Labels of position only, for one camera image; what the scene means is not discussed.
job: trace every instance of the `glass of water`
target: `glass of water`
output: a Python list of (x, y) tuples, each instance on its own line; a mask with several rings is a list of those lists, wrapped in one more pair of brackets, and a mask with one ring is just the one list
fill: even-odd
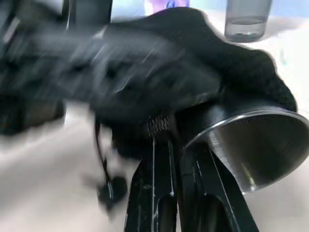
[(266, 29), (272, 0), (227, 0), (225, 37), (236, 43), (260, 39)]

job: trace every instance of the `funnel rim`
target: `funnel rim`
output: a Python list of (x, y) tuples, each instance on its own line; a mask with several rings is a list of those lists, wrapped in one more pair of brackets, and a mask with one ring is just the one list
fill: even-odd
[[(208, 132), (216, 129), (216, 128), (219, 128), (219, 127), (222, 127), (224, 125), (227, 125), (229, 123), (232, 123), (232, 122), (237, 122), (241, 119), (244, 119), (244, 118), (250, 118), (250, 117), (254, 117), (254, 116), (265, 116), (265, 115), (277, 115), (277, 116), (290, 116), (294, 119), (297, 119), (299, 121), (301, 121), (302, 123), (304, 123), (307, 127), (307, 129), (309, 130), (309, 121), (302, 115), (299, 115), (295, 112), (291, 112), (291, 111), (288, 111), (288, 110), (284, 110), (284, 109), (263, 109), (263, 110), (255, 110), (255, 111), (251, 111), (251, 112), (246, 112), (246, 113), (243, 113), (243, 114), (239, 114), (237, 116), (233, 116), (233, 117), (230, 117), (228, 119), (225, 119), (225, 120), (222, 120), (222, 121), (219, 121), (217, 123), (215, 123), (214, 125), (212, 126), (209, 126), (208, 128), (206, 128), (205, 130), (201, 131), (199, 134), (197, 134), (193, 139), (191, 139), (189, 142), (187, 142), (187, 144), (183, 147), (183, 150), (187, 149), (189, 146), (191, 146), (196, 140), (198, 140), (201, 136), (203, 136), (204, 134), (207, 134)], [(309, 154), (305, 155), (302, 159), (299, 159), (297, 164), (294, 166), (293, 169), (291, 169), (288, 173), (284, 174), (284, 175), (281, 175), (279, 176), (277, 179), (273, 180), (273, 181), (270, 181), (268, 183), (265, 183), (263, 185), (259, 185), (256, 189), (254, 190), (246, 190), (244, 191), (242, 187), (239, 187), (242, 194), (245, 195), (247, 193), (252, 193), (252, 192), (256, 192), (258, 190), (261, 190), (267, 186), (270, 186), (280, 180), (282, 180), (283, 178), (285, 178), (286, 176), (288, 176), (290, 173), (292, 173), (293, 171), (295, 171), (305, 160), (306, 158), (309, 156)]]

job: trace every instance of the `black cable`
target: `black cable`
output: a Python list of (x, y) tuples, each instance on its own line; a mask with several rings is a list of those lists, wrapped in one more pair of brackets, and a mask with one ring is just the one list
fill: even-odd
[(95, 140), (96, 140), (97, 155), (98, 155), (99, 160), (101, 161), (101, 164), (102, 164), (105, 176), (106, 176), (106, 182), (108, 182), (110, 181), (111, 178), (107, 170), (107, 159), (106, 157), (103, 158), (102, 156), (102, 149), (101, 149), (101, 145), (99, 142), (101, 125), (102, 124), (100, 123), (99, 119), (96, 117), (95, 118)]

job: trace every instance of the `black plastic part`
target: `black plastic part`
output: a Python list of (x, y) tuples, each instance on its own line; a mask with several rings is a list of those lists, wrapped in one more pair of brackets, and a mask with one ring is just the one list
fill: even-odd
[(199, 186), (194, 199), (200, 207), (190, 212), (198, 215), (194, 231), (258, 232), (235, 178), (208, 145), (194, 144), (186, 150), (187, 155), (192, 156), (194, 179)]
[[(58, 25), (66, 23), (66, 18), (57, 18), (41, 4), (30, 0), (0, 0), (0, 37), (5, 34), (13, 19), (17, 16), (22, 26), (37, 26), (42, 20), (58, 22)], [(0, 55), (7, 52), (8, 43), (0, 40)], [(14, 78), (3, 86), (10, 85)], [(14, 136), (32, 127), (38, 127), (45, 123), (60, 121), (64, 118), (66, 106), (63, 102), (30, 101), (22, 97), (0, 96), (0, 134)]]
[(112, 129), (112, 147), (124, 159), (141, 160), (152, 153), (151, 141), (136, 136), (134, 131), (126, 126), (110, 127)]
[(173, 145), (154, 141), (133, 175), (125, 232), (175, 232), (177, 198)]

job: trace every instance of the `black device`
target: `black device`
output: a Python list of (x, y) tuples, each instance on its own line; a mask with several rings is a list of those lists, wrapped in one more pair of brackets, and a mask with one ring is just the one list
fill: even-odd
[[(77, 22), (99, 27), (110, 22), (112, 0), (88, 0), (87, 4), (92, 6), (103, 6), (104, 2), (105, 7), (95, 12), (89, 8), (82, 11), (79, 2), (84, 1), (69, 1), (73, 25)], [(205, 126), (204, 121), (193, 122), (186, 115), (196, 110), (203, 115), (207, 108), (207, 105), (188, 108), (171, 118), (153, 118), (137, 127), (143, 137), (139, 140), (143, 147), (139, 152), (144, 154), (140, 155), (142, 160), (131, 181), (126, 232), (176, 231), (177, 205), (183, 232), (258, 231), (235, 178), (212, 152), (207, 141), (185, 146), (184, 138), (192, 132), (182, 130), (182, 124), (187, 128)], [(106, 183), (98, 186), (98, 199), (111, 209), (124, 198), (127, 186), (123, 177), (109, 177), (107, 161), (100, 153), (98, 142), (101, 124), (105, 124), (104, 121), (97, 118), (96, 145)]]

